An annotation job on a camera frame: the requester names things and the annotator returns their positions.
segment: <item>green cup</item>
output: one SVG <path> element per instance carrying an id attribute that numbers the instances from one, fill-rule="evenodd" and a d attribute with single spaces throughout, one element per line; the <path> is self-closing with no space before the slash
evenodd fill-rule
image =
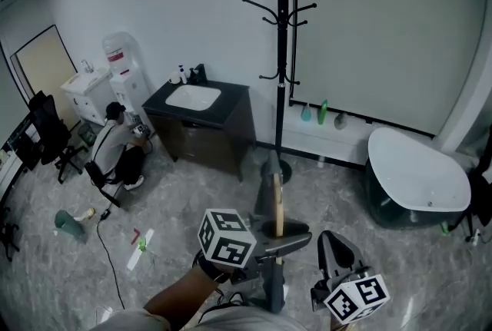
<path id="1" fill-rule="evenodd" d="M 75 237 L 77 240 L 80 240 L 84 236 L 84 229 L 81 224 L 65 210 L 60 210 L 56 213 L 55 226 L 59 230 L 63 230 Z"/>

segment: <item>person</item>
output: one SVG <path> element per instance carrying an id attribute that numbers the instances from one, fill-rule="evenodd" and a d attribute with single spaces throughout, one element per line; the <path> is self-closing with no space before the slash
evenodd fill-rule
<path id="1" fill-rule="evenodd" d="M 179 331 L 218 288 L 219 283 L 230 278 L 233 271 L 234 268 L 212 263 L 202 255 L 197 266 L 178 282 L 152 297 L 143 309 L 125 309 L 117 312 L 92 331 Z M 241 301 L 229 301 L 230 303 L 206 311 L 193 330 L 306 331 L 300 323 L 289 317 L 244 306 Z M 332 324 L 331 329 L 345 331 L 347 327 L 341 327 L 336 323 Z"/>
<path id="2" fill-rule="evenodd" d="M 144 182 L 141 167 L 144 162 L 146 137 L 136 137 L 131 132 L 137 125 L 124 124 L 125 106 L 114 101 L 106 107 L 108 122 L 99 132 L 94 147 L 92 160 L 99 170 L 108 175 L 108 182 L 116 184 L 123 181 L 126 190 L 139 187 Z"/>

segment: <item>black pants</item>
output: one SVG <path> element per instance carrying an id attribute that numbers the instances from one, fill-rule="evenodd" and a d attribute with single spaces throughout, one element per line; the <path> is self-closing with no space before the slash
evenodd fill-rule
<path id="1" fill-rule="evenodd" d="M 123 152 L 115 167 L 115 181 L 123 181 L 125 185 L 132 185 L 138 181 L 141 166 L 144 163 L 145 153 L 141 147 L 133 147 Z"/>

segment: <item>marble floor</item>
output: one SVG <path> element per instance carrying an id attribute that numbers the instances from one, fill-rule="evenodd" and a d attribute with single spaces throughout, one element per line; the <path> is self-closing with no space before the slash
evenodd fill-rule
<path id="1" fill-rule="evenodd" d="M 143 306 L 162 288 L 178 280 L 199 249 L 196 233 L 204 210 L 233 207 L 251 211 L 257 196 L 258 169 L 267 151 L 251 151 L 243 165 L 244 181 L 179 160 L 173 163 L 154 139 L 145 184 L 119 196 L 122 208 L 111 209 L 100 233 L 115 265 L 121 297 L 127 307 Z M 492 243 L 467 247 L 464 230 L 444 237 L 439 227 L 384 230 L 364 209 L 364 174 L 345 167 L 286 156 L 293 168 L 284 186 L 286 215 L 309 224 L 313 240 L 285 259 L 289 285 L 284 314 L 308 330 L 327 330 L 330 315 L 311 310 L 310 288 L 321 279 L 316 239 L 323 230 L 343 234 L 381 273 L 391 301 L 361 320 L 363 330 L 473 330 L 492 323 Z M 53 166 L 38 165 L 23 174 L 6 205 L 20 226 L 20 253 L 9 263 L 0 253 L 0 312 L 11 331 L 90 329 L 100 306 L 121 308 L 111 268 L 95 226 L 108 202 L 81 176 L 68 170 L 65 184 Z M 85 243 L 64 233 L 55 235 L 54 217 L 65 209 L 80 215 L 89 207 L 96 217 L 83 222 Z M 133 229 L 155 235 L 137 266 L 126 264 L 135 246 Z M 259 291 L 259 281 L 224 290 Z M 205 305 L 211 306 L 216 297 Z"/>

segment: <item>coat rack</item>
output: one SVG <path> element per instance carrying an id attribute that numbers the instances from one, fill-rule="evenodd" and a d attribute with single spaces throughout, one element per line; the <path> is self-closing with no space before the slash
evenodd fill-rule
<path id="1" fill-rule="evenodd" d="M 254 6 L 263 8 L 267 12 L 274 16 L 275 22 L 263 17 L 262 20 L 266 21 L 268 24 L 276 25 L 278 30 L 278 43 L 277 43 L 277 74 L 273 77 L 260 76 L 260 78 L 265 80 L 274 80 L 278 77 L 278 87 L 277 87 L 277 124 L 275 127 L 275 150 L 277 151 L 278 160 L 280 161 L 282 176 L 284 183 L 288 182 L 292 176 L 291 166 L 286 161 L 280 159 L 281 149 L 282 149 L 282 130 L 284 127 L 284 103 L 285 103 L 285 80 L 289 84 L 299 85 L 299 81 L 291 81 L 286 74 L 285 68 L 287 67 L 287 25 L 291 27 L 298 27 L 300 25 L 307 24 L 307 21 L 299 22 L 298 24 L 292 24 L 290 22 L 291 17 L 303 10 L 309 8 L 315 8 L 316 4 L 313 3 L 309 6 L 304 6 L 302 8 L 296 8 L 293 12 L 289 13 L 289 0 L 278 0 L 278 13 L 275 14 L 273 10 L 260 5 L 256 2 L 250 0 L 243 0 L 243 2 L 251 3 Z"/>

